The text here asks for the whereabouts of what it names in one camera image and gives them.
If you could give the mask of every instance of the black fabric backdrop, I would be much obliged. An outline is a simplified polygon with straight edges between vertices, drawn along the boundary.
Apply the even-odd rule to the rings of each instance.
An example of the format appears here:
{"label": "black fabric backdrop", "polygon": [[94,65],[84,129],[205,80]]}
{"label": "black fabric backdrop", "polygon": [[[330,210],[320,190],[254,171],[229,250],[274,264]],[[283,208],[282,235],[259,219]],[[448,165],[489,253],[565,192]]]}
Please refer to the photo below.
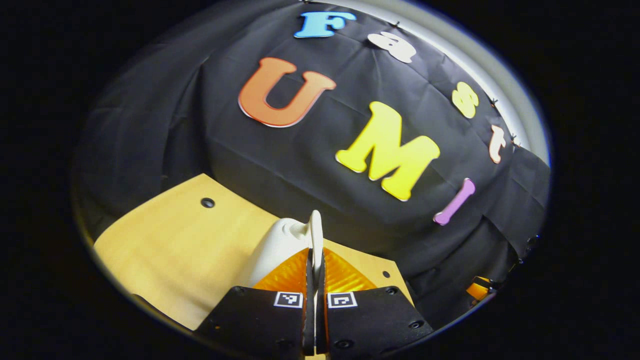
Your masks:
{"label": "black fabric backdrop", "polygon": [[[6,242],[8,358],[213,356],[142,313],[103,277],[72,221],[68,178],[86,111],[115,70],[209,5],[7,7],[14,91],[4,143],[6,213],[17,225]],[[633,104],[629,50],[637,9],[629,2],[429,5],[498,51],[540,100],[559,141],[539,248],[510,273],[495,300],[398,358],[633,358],[637,261],[629,236],[634,212],[626,207],[637,126],[624,112]]]}
{"label": "black fabric backdrop", "polygon": [[[356,21],[330,38],[294,38],[303,12],[351,12]],[[417,50],[410,64],[367,40],[388,31]],[[286,106],[312,70],[336,81],[295,126],[274,129],[247,117],[237,96],[259,60],[297,66],[268,102]],[[459,81],[479,94],[473,119],[451,102]],[[403,116],[401,143],[427,135],[433,160],[399,201],[335,161],[379,101]],[[491,125],[505,130],[502,161],[488,155]],[[160,36],[110,84],[91,111],[74,174],[92,238],[118,217],[193,176],[206,173],[278,217],[323,217],[325,237],[393,259],[425,319],[440,328],[468,311],[474,276],[504,281],[543,221],[550,170],[511,144],[482,88],[413,34],[370,15],[292,0],[235,1]],[[476,192],[441,226],[432,220],[464,178]]]}

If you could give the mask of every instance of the letter u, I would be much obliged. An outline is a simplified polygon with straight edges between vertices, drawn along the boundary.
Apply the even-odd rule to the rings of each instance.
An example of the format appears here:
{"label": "letter u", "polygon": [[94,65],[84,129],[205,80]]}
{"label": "letter u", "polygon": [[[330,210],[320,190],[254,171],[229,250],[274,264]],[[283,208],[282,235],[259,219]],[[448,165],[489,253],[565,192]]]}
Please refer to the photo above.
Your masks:
{"label": "letter u", "polygon": [[261,59],[260,67],[244,84],[238,96],[242,111],[267,126],[292,126],[302,120],[323,91],[335,88],[335,82],[330,78],[306,71],[302,74],[305,84],[289,105],[282,109],[272,108],[267,104],[267,95],[284,74],[295,71],[296,66],[288,61],[278,58]]}

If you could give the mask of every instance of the yellow letter m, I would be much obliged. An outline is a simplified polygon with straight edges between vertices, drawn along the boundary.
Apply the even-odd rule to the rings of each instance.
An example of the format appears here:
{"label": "yellow letter m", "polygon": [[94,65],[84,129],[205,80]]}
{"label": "yellow letter m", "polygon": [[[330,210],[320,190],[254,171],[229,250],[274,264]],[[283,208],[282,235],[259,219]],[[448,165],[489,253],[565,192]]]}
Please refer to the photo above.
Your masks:
{"label": "yellow letter m", "polygon": [[397,199],[407,201],[424,169],[440,156],[440,148],[424,135],[400,146],[400,114],[379,101],[370,103],[369,108],[372,113],[369,123],[347,150],[336,153],[335,159],[355,172],[363,172],[367,169],[365,159],[373,152],[369,179],[378,180],[397,169],[382,180],[382,188]]}

